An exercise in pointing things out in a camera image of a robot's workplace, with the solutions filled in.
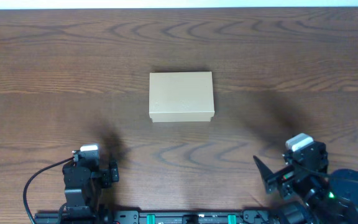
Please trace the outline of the brown cardboard box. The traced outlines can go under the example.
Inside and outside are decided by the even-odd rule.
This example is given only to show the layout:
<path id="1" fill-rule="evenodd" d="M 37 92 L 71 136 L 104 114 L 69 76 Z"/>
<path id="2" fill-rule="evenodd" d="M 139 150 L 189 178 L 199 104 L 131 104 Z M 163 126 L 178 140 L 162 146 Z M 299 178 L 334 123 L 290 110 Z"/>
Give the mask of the brown cardboard box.
<path id="1" fill-rule="evenodd" d="M 149 116 L 154 123 L 210 122 L 214 114 L 211 72 L 150 74 Z"/>

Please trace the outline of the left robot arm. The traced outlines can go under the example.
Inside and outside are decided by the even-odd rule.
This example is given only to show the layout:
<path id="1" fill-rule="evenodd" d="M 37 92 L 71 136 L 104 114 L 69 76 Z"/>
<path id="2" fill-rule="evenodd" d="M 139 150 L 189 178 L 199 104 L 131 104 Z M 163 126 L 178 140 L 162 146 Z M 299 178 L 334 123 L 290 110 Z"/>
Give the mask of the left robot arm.
<path id="1" fill-rule="evenodd" d="M 117 160 L 111 158 L 106 169 L 100 168 L 99 151 L 73 151 L 73 160 L 62 169 L 68 219 L 97 220 L 102 189 L 119 181 Z"/>

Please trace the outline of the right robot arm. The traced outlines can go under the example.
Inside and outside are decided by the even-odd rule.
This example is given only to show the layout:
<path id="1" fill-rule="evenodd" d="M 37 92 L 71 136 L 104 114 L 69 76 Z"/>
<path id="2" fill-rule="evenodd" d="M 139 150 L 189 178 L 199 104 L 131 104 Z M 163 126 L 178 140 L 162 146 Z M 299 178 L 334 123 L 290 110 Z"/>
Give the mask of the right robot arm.
<path id="1" fill-rule="evenodd" d="M 279 223 L 358 223 L 358 171 L 328 173 L 323 142 L 291 139 L 286 146 L 286 166 L 276 172 L 253 157 L 267 194 L 277 192 L 283 200 L 299 198 L 277 209 L 272 219 Z"/>

